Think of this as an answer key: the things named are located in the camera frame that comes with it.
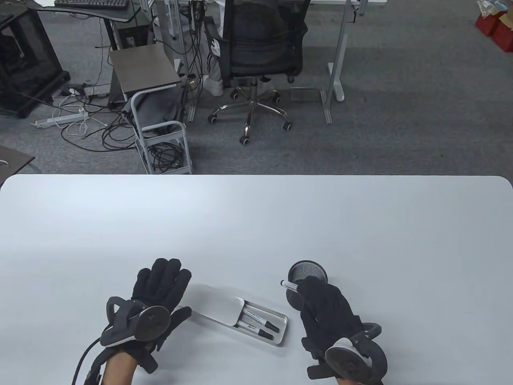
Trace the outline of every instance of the black glove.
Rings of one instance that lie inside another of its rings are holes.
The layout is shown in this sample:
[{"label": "black glove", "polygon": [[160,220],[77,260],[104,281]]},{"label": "black glove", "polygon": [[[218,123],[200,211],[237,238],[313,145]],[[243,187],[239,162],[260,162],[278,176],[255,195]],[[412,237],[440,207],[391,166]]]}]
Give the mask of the black glove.
[{"label": "black glove", "polygon": [[160,305],[171,314],[168,329],[155,341],[157,351],[171,332],[183,321],[191,316],[191,308],[183,307],[173,313],[174,308],[180,303],[185,289],[191,279],[191,272],[181,269],[182,264],[178,259],[159,258],[153,264],[151,270],[144,268],[137,274],[137,282],[133,287],[132,299],[138,300],[148,306]]},{"label": "black glove", "polygon": [[324,360],[324,353],[342,337],[352,337],[364,327],[359,316],[352,313],[351,306],[338,287],[327,284],[316,277],[306,277],[298,285],[298,293],[305,300],[301,319],[306,338],[303,347],[319,360],[319,365],[307,369],[311,379],[341,378]]}]

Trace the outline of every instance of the keyboard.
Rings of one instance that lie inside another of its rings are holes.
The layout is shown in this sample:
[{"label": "keyboard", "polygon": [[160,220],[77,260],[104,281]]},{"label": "keyboard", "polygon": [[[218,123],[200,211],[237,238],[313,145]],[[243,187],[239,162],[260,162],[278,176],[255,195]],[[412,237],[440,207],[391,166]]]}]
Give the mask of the keyboard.
[{"label": "keyboard", "polygon": [[55,0],[56,7],[87,9],[125,9],[130,0]]}]

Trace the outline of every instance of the red box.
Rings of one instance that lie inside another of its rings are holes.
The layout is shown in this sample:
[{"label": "red box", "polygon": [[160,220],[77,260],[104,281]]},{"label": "red box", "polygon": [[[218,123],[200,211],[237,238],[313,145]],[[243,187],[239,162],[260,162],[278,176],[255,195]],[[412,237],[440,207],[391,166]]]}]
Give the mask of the red box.
[{"label": "red box", "polygon": [[494,35],[491,37],[504,52],[513,52],[513,31],[499,22]]},{"label": "red box", "polygon": [[476,27],[478,27],[486,36],[492,36],[497,29],[497,26],[500,24],[499,18],[504,14],[505,12],[499,12],[496,15],[489,15],[485,18],[483,18],[482,15],[479,15],[479,18],[476,21]]}]

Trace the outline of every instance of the chair base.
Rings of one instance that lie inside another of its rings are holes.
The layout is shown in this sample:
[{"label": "chair base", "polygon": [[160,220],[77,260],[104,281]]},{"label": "chair base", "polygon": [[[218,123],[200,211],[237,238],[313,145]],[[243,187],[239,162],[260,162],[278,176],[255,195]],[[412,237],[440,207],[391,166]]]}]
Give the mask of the chair base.
[{"label": "chair base", "polygon": [[230,108],[236,108],[236,107],[249,107],[248,116],[246,119],[246,123],[244,125],[244,132],[239,139],[239,142],[244,146],[249,143],[249,137],[251,134],[251,123],[253,121],[253,116],[256,113],[256,111],[258,111],[259,109],[270,111],[276,115],[281,116],[283,119],[285,119],[285,123],[283,124],[283,129],[285,131],[289,131],[292,128],[292,122],[288,121],[287,113],[284,110],[282,110],[281,108],[262,103],[262,100],[272,98],[272,102],[274,104],[276,104],[280,101],[280,94],[276,90],[270,90],[270,91],[264,92],[261,95],[257,95],[257,89],[258,89],[258,78],[252,79],[251,86],[249,88],[249,94],[241,87],[235,88],[233,90],[233,92],[231,93],[230,97],[234,100],[238,100],[240,97],[243,97],[245,100],[242,102],[225,104],[225,105],[219,107],[211,115],[209,115],[208,121],[211,124],[214,124],[218,119],[218,113],[220,111],[230,109]]}]

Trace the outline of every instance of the marker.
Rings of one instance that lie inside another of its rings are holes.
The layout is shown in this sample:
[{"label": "marker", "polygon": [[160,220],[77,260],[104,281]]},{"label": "marker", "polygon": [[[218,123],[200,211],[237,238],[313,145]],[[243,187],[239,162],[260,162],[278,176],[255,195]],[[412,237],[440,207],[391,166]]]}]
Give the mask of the marker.
[{"label": "marker", "polygon": [[265,326],[266,328],[268,329],[271,329],[273,332],[275,333],[279,333],[280,332],[280,329],[276,326],[274,326],[272,323],[270,323],[269,321],[267,321],[266,319],[256,315],[255,313],[253,313],[252,311],[250,311],[248,308],[246,308],[245,306],[242,308],[242,312],[247,315],[249,318],[252,318],[253,320],[255,320],[257,323],[259,323],[260,325],[263,325]]},{"label": "marker", "polygon": [[292,290],[293,292],[298,292],[298,286],[295,283],[283,280],[280,282],[280,285],[286,287],[289,290]]},{"label": "marker", "polygon": [[259,329],[256,326],[245,323],[244,321],[241,321],[241,320],[237,321],[237,326],[242,329],[245,329],[249,332],[252,332],[253,334],[259,335],[260,337],[270,339],[271,341],[274,340],[274,337],[272,334],[269,334],[268,332],[266,332],[262,329]]}]

